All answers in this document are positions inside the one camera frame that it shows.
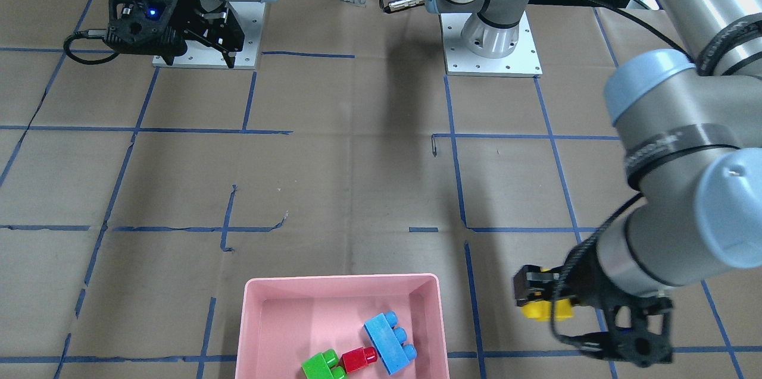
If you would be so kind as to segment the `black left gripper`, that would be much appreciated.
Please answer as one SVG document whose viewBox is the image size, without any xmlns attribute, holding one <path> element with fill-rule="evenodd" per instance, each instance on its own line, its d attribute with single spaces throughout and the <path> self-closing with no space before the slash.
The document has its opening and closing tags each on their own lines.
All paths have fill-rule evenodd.
<svg viewBox="0 0 762 379">
<path fill-rule="evenodd" d="M 537 300 L 550 302 L 552 290 L 560 280 L 561 268 L 541 268 L 522 266 L 513 278 L 514 300 L 518 308 Z M 547 283 L 542 284 L 536 274 L 552 274 Z M 601 308 L 601 283 L 604 274 L 599 268 L 574 268 L 561 289 L 560 299 L 571 299 L 572 304 Z"/>
</svg>

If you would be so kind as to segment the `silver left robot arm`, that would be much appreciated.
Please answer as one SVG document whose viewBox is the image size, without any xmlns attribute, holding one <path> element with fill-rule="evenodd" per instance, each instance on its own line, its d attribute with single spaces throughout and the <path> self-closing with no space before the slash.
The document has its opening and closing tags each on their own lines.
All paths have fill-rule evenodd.
<svg viewBox="0 0 762 379">
<path fill-rule="evenodd" d="M 604 99 L 645 205 L 602 225 L 563 266 L 516 275 L 517 305 L 602 308 L 760 266 L 760 0 L 658 0 L 677 46 L 634 57 Z"/>
</svg>

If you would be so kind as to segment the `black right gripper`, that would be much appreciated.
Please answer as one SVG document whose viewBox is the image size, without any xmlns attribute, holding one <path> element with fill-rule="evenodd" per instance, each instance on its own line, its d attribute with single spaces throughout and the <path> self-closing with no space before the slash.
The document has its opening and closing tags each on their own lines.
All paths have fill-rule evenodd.
<svg viewBox="0 0 762 379">
<path fill-rule="evenodd" d="M 187 17 L 180 32 L 185 39 L 219 52 L 229 69 L 234 69 L 236 56 L 244 48 L 245 33 L 232 10 L 194 13 Z"/>
</svg>

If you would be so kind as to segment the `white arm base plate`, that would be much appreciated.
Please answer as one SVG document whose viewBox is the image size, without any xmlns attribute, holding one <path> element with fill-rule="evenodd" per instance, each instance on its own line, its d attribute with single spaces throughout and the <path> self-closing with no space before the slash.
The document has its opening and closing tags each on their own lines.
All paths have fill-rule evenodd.
<svg viewBox="0 0 762 379">
<path fill-rule="evenodd" d="M 267 3 L 231 2 L 221 19 L 196 35 L 186 31 L 187 51 L 168 63 L 154 56 L 153 67 L 183 69 L 256 70 L 261 53 Z"/>
<path fill-rule="evenodd" d="M 476 14 L 440 15 L 449 76 L 530 78 L 544 74 L 526 13 L 514 27 L 487 26 Z"/>
</svg>

